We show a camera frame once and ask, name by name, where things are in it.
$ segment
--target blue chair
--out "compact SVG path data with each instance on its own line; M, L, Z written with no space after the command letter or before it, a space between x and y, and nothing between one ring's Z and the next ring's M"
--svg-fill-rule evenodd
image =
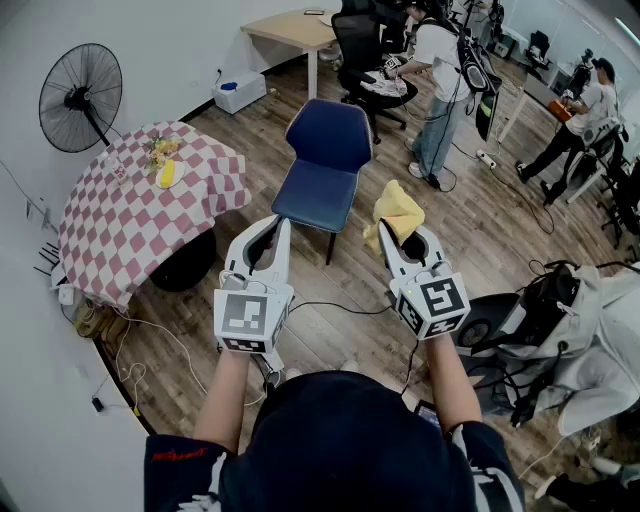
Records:
M360 107L313 99L293 119L286 138L296 160L272 210L329 231L328 265L336 234L347 222L360 168L373 157L367 115Z

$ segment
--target black shoe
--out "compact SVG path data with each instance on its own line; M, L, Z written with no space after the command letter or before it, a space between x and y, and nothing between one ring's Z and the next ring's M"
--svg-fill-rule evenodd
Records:
M524 174L522 173L525 167L526 166L520 160L516 162L516 172L518 173L518 178L520 178L520 183L522 183L523 185L526 185L527 181L529 181L529 178L525 178Z
M553 197L551 195L551 187L549 186L549 184L542 180L540 182L540 188L542 189L542 193L544 194L544 205L543 206L549 206L550 204L552 204L555 201L555 197Z
M438 178L436 178L433 174L429 174L429 176L427 176L425 180L429 185L431 185L436 190L442 190L442 188L440 187L440 182L438 181Z

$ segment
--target pink and white checkered tablecloth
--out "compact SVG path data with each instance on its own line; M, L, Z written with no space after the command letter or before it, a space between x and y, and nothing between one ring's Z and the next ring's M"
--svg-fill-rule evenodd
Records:
M180 139L171 158L184 178L162 190L149 174L151 138ZM214 218L251 201L245 160L233 149L180 122L149 124L111 144L129 179L118 184L104 154L84 171L60 223L62 268L69 282L101 303L126 309L133 292L170 255L214 225Z

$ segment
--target white t-shirt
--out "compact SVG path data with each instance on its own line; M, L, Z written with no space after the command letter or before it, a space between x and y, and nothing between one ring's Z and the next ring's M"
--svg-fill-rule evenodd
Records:
M591 123L597 123L616 115L616 92L610 85L595 83L586 88L580 96L589 112L575 115L567 121L567 128L574 135L582 135Z
M458 36L437 25L422 25L416 35L416 52L413 58L433 66L436 98L448 103L453 98L456 86L458 92L455 101L469 96L471 91L467 82L456 71L456 68L460 69Z

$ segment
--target yellow cloth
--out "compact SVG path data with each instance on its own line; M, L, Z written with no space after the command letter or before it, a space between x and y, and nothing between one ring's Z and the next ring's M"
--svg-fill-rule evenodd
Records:
M396 180L387 183L373 208L375 224L366 227L362 233L371 250L378 256L382 255L378 238L380 219L384 219L391 226L398 242L402 245L416 228L424 223L424 212Z

